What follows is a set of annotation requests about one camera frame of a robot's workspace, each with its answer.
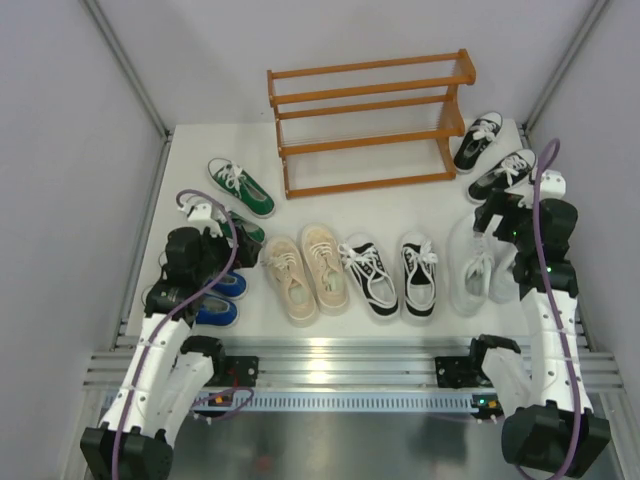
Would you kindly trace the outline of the green sneaker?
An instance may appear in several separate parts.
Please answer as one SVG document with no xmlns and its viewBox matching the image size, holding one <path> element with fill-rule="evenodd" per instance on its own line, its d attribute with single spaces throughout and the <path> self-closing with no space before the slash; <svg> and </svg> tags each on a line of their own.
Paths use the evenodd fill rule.
<svg viewBox="0 0 640 480">
<path fill-rule="evenodd" d="M 207 163 L 207 172 L 217 188 L 239 200 L 256 217 L 268 218 L 275 213 L 273 198 L 239 164 L 215 157 Z"/>
<path fill-rule="evenodd" d="M 249 221 L 248 219 L 242 217 L 241 215 L 237 214 L 233 210 L 229 210 L 229 215 L 234 223 L 234 226 L 236 228 L 244 230 L 244 232 L 247 234 L 247 236 L 250 239 L 260 244 L 263 244 L 265 242 L 266 234 L 261 227 L 259 227 L 257 224 L 253 223 L 252 221 Z M 215 214 L 215 219 L 220 227 L 220 230 L 223 232 L 223 234 L 226 237 L 230 238 L 231 229 L 229 227 L 226 217 L 220 211 L 217 211 Z"/>
</svg>

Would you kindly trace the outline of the beige sneaker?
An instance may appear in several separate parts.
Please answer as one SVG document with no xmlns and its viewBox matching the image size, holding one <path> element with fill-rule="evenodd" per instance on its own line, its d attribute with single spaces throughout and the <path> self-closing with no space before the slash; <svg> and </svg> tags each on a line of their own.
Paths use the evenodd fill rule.
<svg viewBox="0 0 640 480">
<path fill-rule="evenodd" d="M 343 314 L 349 306 L 349 295 L 335 236 L 325 225 L 312 223 L 303 228 L 300 246 L 320 310 L 330 316 Z"/>
<path fill-rule="evenodd" d="M 292 324 L 313 324 L 319 310 L 294 241 L 288 236 L 270 238 L 262 250 L 262 261 Z"/>
</svg>

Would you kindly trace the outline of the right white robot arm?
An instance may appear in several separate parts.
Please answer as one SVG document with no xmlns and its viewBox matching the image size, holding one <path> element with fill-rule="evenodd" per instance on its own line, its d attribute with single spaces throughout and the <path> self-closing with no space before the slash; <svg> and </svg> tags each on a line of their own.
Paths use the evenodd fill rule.
<svg viewBox="0 0 640 480">
<path fill-rule="evenodd" d="M 504 460 L 519 471 L 554 479 L 581 478 L 611 440 L 609 423 L 595 415 L 584 387 L 575 331 L 578 282 L 567 259 L 577 209 L 561 199 L 527 203 L 524 196 L 490 193 L 475 211 L 473 229 L 500 222 L 494 237 L 516 249 L 513 278 L 528 326 L 531 364 L 504 337 L 472 343 L 467 372 L 494 387 L 504 413 Z"/>
</svg>

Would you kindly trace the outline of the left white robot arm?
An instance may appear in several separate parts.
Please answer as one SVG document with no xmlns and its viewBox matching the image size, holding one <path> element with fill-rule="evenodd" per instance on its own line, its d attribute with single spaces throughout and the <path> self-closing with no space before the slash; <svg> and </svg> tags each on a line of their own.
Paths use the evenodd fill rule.
<svg viewBox="0 0 640 480">
<path fill-rule="evenodd" d="M 80 440 L 94 478 L 168 478 L 176 436 L 197 395 L 228 372 L 222 342 L 193 334 L 196 318 L 206 294 L 232 270 L 255 266 L 261 247 L 244 228 L 216 234 L 180 227 L 168 234 L 122 384 L 98 426 Z"/>
</svg>

